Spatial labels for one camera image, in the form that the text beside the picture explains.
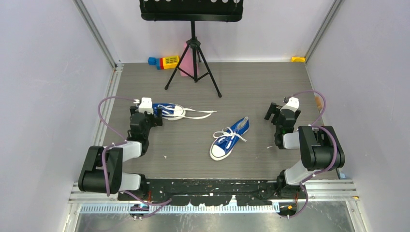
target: sneaker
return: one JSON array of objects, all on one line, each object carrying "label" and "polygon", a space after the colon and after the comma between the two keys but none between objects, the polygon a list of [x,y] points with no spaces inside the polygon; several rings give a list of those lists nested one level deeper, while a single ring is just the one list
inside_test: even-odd
[{"label": "sneaker", "polygon": [[213,160],[223,160],[228,157],[232,152],[233,147],[239,139],[246,142],[246,139],[242,138],[242,135],[245,134],[249,129],[249,118],[244,117],[243,119],[237,121],[231,127],[227,127],[222,131],[217,131],[214,133],[214,138],[216,140],[209,150],[209,154]]},{"label": "sneaker", "polygon": [[[154,103],[152,104],[152,108],[154,109],[155,116],[158,116],[157,109],[158,108],[162,109],[162,118],[170,120],[170,121],[179,120],[182,118],[203,119],[203,118],[211,116],[213,112],[216,112],[216,111],[192,110],[190,108],[184,108],[180,105],[171,104],[171,103]],[[202,113],[208,113],[208,114],[205,116],[200,116],[200,117],[189,117],[189,116],[185,116],[185,113],[187,111],[202,112]]]}]

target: black music stand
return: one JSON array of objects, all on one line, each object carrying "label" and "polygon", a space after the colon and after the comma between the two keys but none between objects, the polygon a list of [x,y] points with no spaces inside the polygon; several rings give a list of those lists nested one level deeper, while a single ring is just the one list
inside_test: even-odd
[{"label": "black music stand", "polygon": [[[191,39],[187,41],[187,47],[182,53],[181,58],[177,66],[174,69],[165,90],[168,89],[173,77],[177,70],[188,75],[198,82],[205,76],[209,74],[212,82],[214,83],[215,89],[218,93],[218,97],[222,97],[217,83],[215,82],[214,76],[206,62],[205,56],[201,50],[201,43],[195,36],[195,21],[220,21],[220,22],[237,22],[242,18],[243,12],[243,0],[216,0],[212,2],[211,0],[140,0],[141,17],[148,21],[190,21],[191,22]],[[182,59],[187,53],[188,49],[192,49],[193,57],[193,72],[194,75],[188,74],[186,71],[181,69],[179,65]],[[197,55],[199,60],[204,61],[207,69],[207,73],[198,77],[196,58]]]}]

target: colorful building blocks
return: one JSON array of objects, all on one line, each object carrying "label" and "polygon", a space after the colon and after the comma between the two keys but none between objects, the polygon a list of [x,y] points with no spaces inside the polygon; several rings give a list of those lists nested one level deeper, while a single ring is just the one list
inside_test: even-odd
[{"label": "colorful building blocks", "polygon": [[155,65],[158,70],[161,69],[173,69],[179,62],[179,56],[173,57],[162,57],[162,58],[154,58],[150,57],[148,59],[149,65]]}]

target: shoe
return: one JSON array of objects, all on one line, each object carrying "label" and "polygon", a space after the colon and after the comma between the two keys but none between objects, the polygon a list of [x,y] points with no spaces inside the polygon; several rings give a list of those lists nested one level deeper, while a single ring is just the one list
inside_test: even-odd
[{"label": "shoe", "polygon": [[[155,116],[158,116],[158,108],[162,109],[162,118],[170,120],[170,121],[179,120],[182,118],[203,119],[203,118],[211,116],[213,112],[216,112],[216,111],[192,110],[190,108],[184,108],[180,105],[171,104],[171,103],[154,103],[152,104],[152,108],[154,109]],[[208,113],[208,114],[205,116],[200,116],[200,117],[189,117],[189,116],[185,116],[185,113],[187,111],[202,112],[202,113]]]},{"label": "shoe", "polygon": [[227,127],[222,131],[217,131],[214,133],[214,138],[216,140],[209,150],[209,154],[213,160],[223,160],[228,157],[232,152],[233,147],[239,139],[246,142],[246,139],[242,138],[249,129],[249,118],[244,117],[243,119],[237,121],[231,127]]}]

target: shoelace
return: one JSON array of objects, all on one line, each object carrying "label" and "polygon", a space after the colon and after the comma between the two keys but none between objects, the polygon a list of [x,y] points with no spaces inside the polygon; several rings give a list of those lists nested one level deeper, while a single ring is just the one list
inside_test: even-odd
[{"label": "shoelace", "polygon": [[[225,137],[225,136],[228,136],[228,137],[231,137],[231,136],[232,136],[232,138],[233,138],[233,137],[236,136],[236,137],[240,138],[241,140],[243,140],[244,142],[247,141],[246,139],[242,138],[242,136],[240,136],[239,134],[237,134],[236,132],[234,132],[230,127],[227,127],[227,128],[225,128],[225,129],[228,129],[228,130],[230,131],[230,133],[228,133],[228,132],[226,132],[226,131],[224,131],[224,130],[222,130],[222,131],[217,131],[217,132],[215,132],[214,135],[213,135],[214,138],[218,139],[218,138]],[[215,136],[216,133],[221,133],[222,135],[220,135],[220,136]]]},{"label": "shoelace", "polygon": [[205,116],[201,116],[201,117],[188,117],[188,116],[182,116],[182,115],[181,115],[181,116],[169,115],[169,116],[174,116],[174,117],[184,117],[184,118],[189,118],[189,119],[203,119],[203,118],[207,118],[207,117],[211,116],[211,114],[212,114],[212,113],[216,112],[216,111],[212,111],[212,110],[209,110],[209,111],[204,111],[204,110],[193,110],[193,109],[190,109],[190,108],[184,108],[184,107],[182,107],[182,109],[180,109],[180,110],[176,110],[176,109],[174,109],[174,108],[171,108],[171,107],[168,107],[168,106],[164,106],[164,105],[158,105],[158,108],[162,108],[162,109],[166,109],[166,110],[172,110],[172,111],[183,111],[183,110],[185,110],[185,111],[193,111],[193,112],[208,113],[207,115],[205,115]]}]

